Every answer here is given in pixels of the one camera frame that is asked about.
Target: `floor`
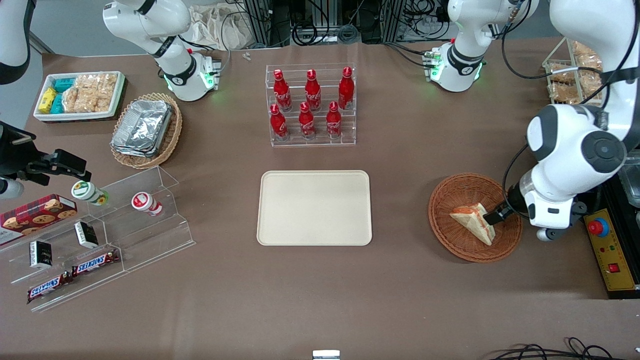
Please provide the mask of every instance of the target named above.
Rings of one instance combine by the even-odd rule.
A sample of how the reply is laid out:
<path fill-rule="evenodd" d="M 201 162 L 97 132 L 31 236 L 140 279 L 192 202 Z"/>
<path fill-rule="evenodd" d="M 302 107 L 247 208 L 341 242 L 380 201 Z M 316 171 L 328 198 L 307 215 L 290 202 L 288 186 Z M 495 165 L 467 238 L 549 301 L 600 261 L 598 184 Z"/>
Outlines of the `floor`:
<path fill-rule="evenodd" d="M 102 7 L 107 0 L 39 0 L 31 31 L 55 53 L 70 56 L 105 56 L 143 54 L 134 44 L 114 37 L 102 21 Z M 185 0 L 189 4 L 211 0 Z M 511 38 L 553 37 L 555 31 L 548 16 L 548 3 L 541 0 L 538 9 L 522 26 L 509 34 Z M 56 28 L 64 24 L 63 37 Z M 24 128 L 42 82 L 42 58 L 32 52 L 27 73 L 15 83 L 0 86 L 0 120 Z"/>

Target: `yellow snack box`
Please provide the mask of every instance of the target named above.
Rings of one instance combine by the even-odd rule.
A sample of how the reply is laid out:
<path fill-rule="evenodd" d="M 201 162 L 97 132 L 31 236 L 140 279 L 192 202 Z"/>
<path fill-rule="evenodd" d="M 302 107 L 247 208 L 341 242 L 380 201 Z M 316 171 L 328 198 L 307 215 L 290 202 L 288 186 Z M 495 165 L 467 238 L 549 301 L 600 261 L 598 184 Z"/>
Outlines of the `yellow snack box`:
<path fill-rule="evenodd" d="M 51 86 L 45 90 L 44 94 L 42 94 L 42 100 L 40 100 L 38 104 L 38 111 L 43 114 L 48 114 L 51 111 L 51 105 L 53 105 L 53 100 L 57 94 Z"/>

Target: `snickers logo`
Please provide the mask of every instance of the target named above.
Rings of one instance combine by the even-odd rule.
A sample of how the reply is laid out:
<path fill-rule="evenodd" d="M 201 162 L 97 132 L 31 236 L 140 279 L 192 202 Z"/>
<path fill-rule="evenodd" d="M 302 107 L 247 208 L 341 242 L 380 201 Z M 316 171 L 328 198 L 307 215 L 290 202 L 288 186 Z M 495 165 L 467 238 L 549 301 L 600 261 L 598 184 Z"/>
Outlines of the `snickers logo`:
<path fill-rule="evenodd" d="M 107 258 L 107 255 L 105 254 L 105 255 L 100 256 L 99 258 L 95 258 L 93 260 L 89 260 L 89 261 L 87 261 L 85 263 L 82 263 L 82 264 L 78 265 L 78 268 L 77 268 L 76 272 L 77 273 L 81 273 L 81 272 L 87 271 L 87 270 L 89 270 L 89 269 L 91 269 L 91 268 L 93 268 L 95 266 L 99 266 L 101 264 L 104 264 L 104 261 L 106 260 L 106 258 Z"/>
<path fill-rule="evenodd" d="M 29 293 L 30 297 L 34 297 L 38 294 L 41 294 L 47 290 L 51 290 L 53 288 L 55 288 L 56 286 L 58 286 L 60 284 L 60 276 L 58 276 L 55 279 L 51 279 L 47 282 L 45 282 L 44 284 L 38 286 L 37 288 L 33 288 L 31 289 L 31 292 Z"/>

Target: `cookie box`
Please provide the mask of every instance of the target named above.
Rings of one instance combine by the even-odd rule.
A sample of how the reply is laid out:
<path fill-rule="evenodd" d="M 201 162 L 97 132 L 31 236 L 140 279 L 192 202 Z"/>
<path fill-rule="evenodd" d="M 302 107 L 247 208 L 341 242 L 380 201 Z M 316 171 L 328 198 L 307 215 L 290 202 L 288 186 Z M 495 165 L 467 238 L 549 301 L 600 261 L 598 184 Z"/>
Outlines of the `cookie box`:
<path fill-rule="evenodd" d="M 44 84 L 42 85 L 42 89 L 40 91 L 40 95 L 38 95 L 38 102 L 36 102 L 36 106 L 33 109 L 33 117 L 46 123 L 57 123 L 57 122 L 82 122 L 82 121 L 96 121 L 96 120 L 112 120 L 110 119 L 113 115 L 115 115 L 118 105 L 120 104 L 120 100 L 122 99 L 122 90 L 125 85 L 125 77 L 120 71 L 107 71 L 110 73 L 114 73 L 118 75 L 118 79 L 116 80 L 115 89 L 113 90 L 113 95 L 111 96 L 111 102 L 109 105 L 108 111 L 100 111 L 100 112 L 91 112 L 91 113 L 62 113 L 62 114 L 45 114 L 38 110 L 37 104 L 40 104 L 42 101 L 42 97 L 50 86 L 53 86 L 57 79 L 67 79 L 67 78 L 76 78 L 78 75 L 97 75 L 101 72 L 70 72 L 68 74 L 51 74 L 47 75 L 44 79 Z"/>
<path fill-rule="evenodd" d="M 4 245 L 77 214 L 75 202 L 51 194 L 0 215 L 0 245 Z"/>

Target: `brown table surface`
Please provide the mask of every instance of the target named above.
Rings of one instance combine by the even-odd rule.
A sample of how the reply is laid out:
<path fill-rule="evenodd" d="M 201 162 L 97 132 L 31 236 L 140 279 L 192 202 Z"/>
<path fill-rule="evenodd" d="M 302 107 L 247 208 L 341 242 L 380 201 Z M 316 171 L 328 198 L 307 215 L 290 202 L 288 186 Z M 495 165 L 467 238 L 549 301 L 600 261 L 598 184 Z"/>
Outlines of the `brown table surface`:
<path fill-rule="evenodd" d="M 537 74 L 558 40 L 511 41 L 510 60 Z M 163 167 L 180 181 L 177 205 L 197 245 L 40 314 L 24 304 L 26 289 L 4 275 L 0 357 L 309 359 L 314 349 L 337 348 L 347 360 L 453 360 L 516 343 L 565 349 L 565 336 L 634 356 L 640 302 L 605 300 L 583 225 L 543 243 L 526 224 L 514 253 L 493 264 L 456 258 L 431 232 L 426 206 L 433 188 L 459 172 L 501 179 L 530 119 L 548 104 L 545 81 L 509 73 L 499 43 L 480 79 L 460 94 L 426 83 L 418 66 L 382 45 L 250 52 L 251 62 L 232 55 L 220 90 L 179 102 L 184 127 Z M 125 103 L 168 92 L 151 56 L 43 61 L 45 75 L 122 71 L 129 80 Z M 357 145 L 272 149 L 265 66 L 342 61 L 357 64 Z M 104 186 L 136 172 L 111 155 L 113 125 L 29 119 L 27 129 L 38 135 L 40 150 L 60 147 L 86 159 L 92 181 Z M 533 165 L 523 155 L 509 183 Z M 261 175 L 326 169 L 369 174 L 371 243 L 260 245 Z M 47 188 L 26 184 L 25 195 L 3 201 L 1 210 L 66 194 L 73 182 L 58 176 Z"/>

